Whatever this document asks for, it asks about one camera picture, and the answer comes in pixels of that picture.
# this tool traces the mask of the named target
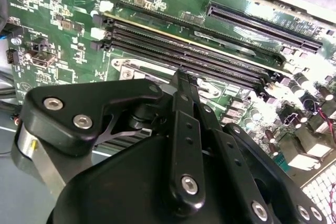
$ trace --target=black bracket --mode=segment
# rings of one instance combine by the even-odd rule
[[[56,172],[57,152],[71,155],[71,162],[86,158],[106,131],[105,116],[113,115],[114,133],[120,125],[136,130],[134,118],[154,132],[70,179],[51,217],[54,224],[105,223],[111,215],[116,223],[326,223],[242,128],[221,128],[214,111],[200,102],[194,78],[177,71],[170,85],[176,92],[168,96],[149,80],[40,87],[27,94],[26,134],[42,147],[47,143],[43,155],[53,154],[47,158]],[[47,106],[50,98],[57,101]],[[80,114],[90,119],[89,127],[75,123]],[[163,117],[164,123],[158,120]],[[34,150],[27,151],[33,162],[41,157]],[[87,211],[88,205],[94,210]]]

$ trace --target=pcie slot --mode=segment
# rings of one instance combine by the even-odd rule
[[[114,3],[115,8],[128,8],[128,9],[134,10],[134,11],[139,12],[139,13],[144,13],[144,14],[149,15],[152,18],[157,18],[157,19],[169,22],[169,23],[179,25],[181,27],[188,28],[190,31],[199,31],[200,33],[208,34],[208,35],[210,35],[210,36],[212,36],[216,39],[220,39],[220,40],[232,43],[232,44],[236,44],[238,46],[248,48],[252,51],[260,52],[265,56],[269,56],[269,57],[272,57],[273,59],[277,60],[279,62],[279,64],[282,64],[284,62],[282,56],[280,54],[276,53],[276,52],[273,52],[271,50],[259,47],[257,45],[251,45],[249,43],[244,43],[244,42],[242,42],[242,41],[240,41],[240,40],[238,40],[238,39],[236,39],[232,36],[229,36],[227,34],[223,34],[223,33],[220,33],[218,31],[214,31],[214,30],[211,30],[209,28],[187,22],[185,20],[181,20],[179,18],[170,16],[170,15],[167,15],[167,14],[164,14],[164,13],[144,9],[144,8],[141,8],[139,6],[136,6],[132,3],[129,3],[129,2],[126,2],[126,1],[123,1],[123,0],[111,0],[111,1]]]
[[[209,3],[207,15],[208,17],[219,20],[220,22],[252,31],[285,45],[296,47],[314,54],[323,45],[321,42],[313,40],[297,32],[250,17],[244,13],[237,12],[217,3]]]
[[[217,64],[222,68],[231,69],[235,72],[239,72],[243,76],[249,76],[253,79],[260,78],[260,75],[267,74],[267,72],[259,67],[249,65],[245,62],[241,62],[238,60],[234,60],[228,56],[220,55],[215,52],[211,52],[209,50],[196,47],[194,45],[190,45],[183,41],[177,41],[173,38],[165,38],[165,36],[157,34],[149,33],[148,31],[143,31],[141,37],[139,36],[139,31],[130,30],[125,27],[124,24],[119,22],[115,22],[113,24],[113,32],[112,34],[115,36],[116,34],[124,35],[128,38],[132,39],[141,39],[147,44],[160,45],[160,47],[167,48],[172,50],[180,55],[193,55],[195,58],[200,61]]]

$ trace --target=ram slot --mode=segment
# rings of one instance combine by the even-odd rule
[[[314,54],[316,54],[316,52],[323,46],[321,42],[310,37],[261,19],[250,17],[244,13],[237,12],[214,2],[209,2],[207,15],[220,22],[252,31],[284,45]]]
[[[260,78],[263,76],[263,74],[248,71],[246,68],[239,67],[235,64],[215,60],[203,54],[164,43],[160,40],[157,40],[155,37],[150,39],[137,34],[125,33],[124,31],[120,31],[118,29],[113,29],[112,34],[112,37],[114,39],[118,39],[119,41],[127,41],[131,44],[143,45],[145,48],[161,51],[166,55],[171,56],[172,58],[185,59],[189,62],[200,62],[200,64],[204,67],[224,72],[227,75],[233,76],[235,78],[259,83]]]

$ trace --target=red wire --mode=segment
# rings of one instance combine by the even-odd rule
[[[329,202],[329,207],[330,207],[330,210],[331,210],[331,218],[332,218],[332,221],[334,223],[336,223],[336,214],[335,214],[335,212],[333,210],[333,198],[332,198],[332,196],[333,196],[333,193],[334,193],[333,190],[334,190],[335,186],[336,186],[336,183],[334,183],[334,184],[331,185],[330,202]]]

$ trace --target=green circuit board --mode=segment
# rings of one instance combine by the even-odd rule
[[[314,23],[297,19],[282,12],[275,12],[271,7],[257,5],[249,0],[119,0],[162,14],[163,20],[164,15],[168,15],[180,21],[193,23],[225,34],[230,38],[256,48],[262,48],[265,51],[279,53],[282,50],[283,46],[279,42],[207,17],[207,5],[209,1],[214,1],[323,42],[323,48],[318,55],[311,56],[316,59],[315,61],[307,63],[299,60],[289,63],[291,59],[287,59],[289,64],[280,65],[274,58],[259,50],[250,54],[241,54],[232,45],[223,47],[223,42],[211,40],[208,37],[195,36],[183,26],[148,19],[141,12],[134,11],[131,8],[113,7],[109,4],[113,1],[8,0],[10,22],[24,28],[24,34],[20,38],[21,45],[9,43],[10,48],[19,52],[19,61],[13,64],[13,75],[16,82],[17,98],[20,103],[23,103],[26,92],[37,86],[119,80],[120,70],[112,64],[116,59],[138,59],[169,68],[169,66],[162,65],[159,62],[150,62],[121,50],[97,52],[91,49],[90,43],[92,40],[97,40],[96,33],[99,32],[92,21],[92,16],[101,13],[102,9],[106,14],[115,15],[134,23],[146,25],[157,31],[214,48],[226,55],[241,58],[258,66],[265,66],[267,69],[276,69],[288,75],[308,69],[312,70],[311,74],[314,75],[314,64],[323,61],[330,67],[330,75],[334,76],[333,57],[336,52],[336,38],[327,35],[323,28]],[[30,55],[27,55],[31,43],[41,37],[47,39],[48,52],[55,56],[55,61],[46,68],[32,64]],[[142,70],[154,76],[162,75],[160,71],[152,68],[143,67]],[[254,106],[253,103],[247,101],[250,91],[233,87],[231,84],[218,80],[208,79],[207,81],[218,89],[218,95],[215,98],[204,99],[203,101],[215,110],[219,119],[231,103],[232,97],[239,97],[245,101],[244,111],[238,121],[244,126],[244,118],[250,116],[249,110]],[[327,84],[324,83],[323,75],[317,76],[314,81]],[[265,127],[272,127],[273,129],[277,127],[273,125],[273,121],[276,117],[276,110],[280,106],[281,102],[265,108],[265,110],[270,110],[271,113],[264,116],[264,119],[253,129],[257,133],[255,136],[257,142],[261,143],[261,135]]]

